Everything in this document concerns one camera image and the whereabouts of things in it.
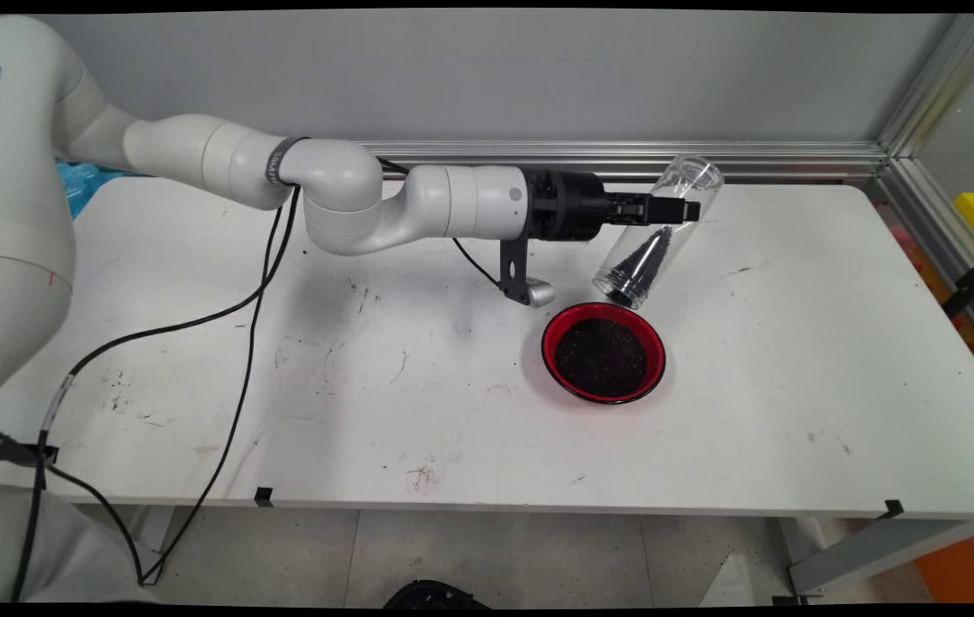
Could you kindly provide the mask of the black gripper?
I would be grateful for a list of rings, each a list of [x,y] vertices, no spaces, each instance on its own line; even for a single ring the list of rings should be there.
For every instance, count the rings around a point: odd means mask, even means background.
[[[536,241],[591,241],[612,225],[682,225],[701,219],[702,204],[648,193],[607,193],[595,173],[525,169],[529,189],[527,237]]]

